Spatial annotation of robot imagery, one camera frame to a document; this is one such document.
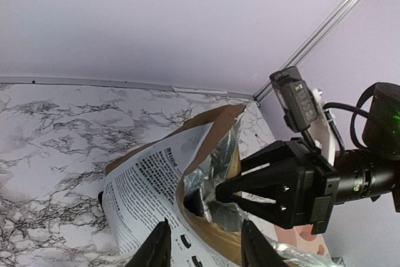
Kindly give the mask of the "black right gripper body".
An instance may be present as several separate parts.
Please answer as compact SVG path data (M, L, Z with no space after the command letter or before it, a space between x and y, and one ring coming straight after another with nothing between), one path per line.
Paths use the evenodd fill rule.
M337 196L339 174L321 151L309 148L303 140L285 141L284 145L291 173L282 226L292 229L310 224L312 234L322 234L327 230Z

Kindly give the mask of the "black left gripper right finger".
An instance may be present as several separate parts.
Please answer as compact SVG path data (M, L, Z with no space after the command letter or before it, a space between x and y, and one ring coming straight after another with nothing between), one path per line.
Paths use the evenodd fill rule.
M245 267L286 267L286 263L251 220L241 229L241 258Z

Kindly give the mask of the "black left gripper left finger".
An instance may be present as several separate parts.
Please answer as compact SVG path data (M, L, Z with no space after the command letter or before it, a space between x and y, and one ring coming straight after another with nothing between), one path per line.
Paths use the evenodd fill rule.
M168 220L160 221L125 267L170 267L171 228Z

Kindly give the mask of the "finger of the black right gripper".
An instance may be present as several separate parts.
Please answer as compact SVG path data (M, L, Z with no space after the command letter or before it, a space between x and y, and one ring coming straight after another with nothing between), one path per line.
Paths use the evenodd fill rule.
M236 203L243 211L284 229L305 218L305 169L293 160L255 164L241 162L241 174L216 186L216 199Z
M300 172L296 143L275 141L241 160L241 175L278 176Z

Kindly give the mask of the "brown white dog food bag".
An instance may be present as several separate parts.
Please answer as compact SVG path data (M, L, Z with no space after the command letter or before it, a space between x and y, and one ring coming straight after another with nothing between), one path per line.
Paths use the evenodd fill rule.
M242 171L243 104L221 106L106 166L102 208L119 253L134 256L161 221L172 266L240 266L246 214L218 203L217 184Z

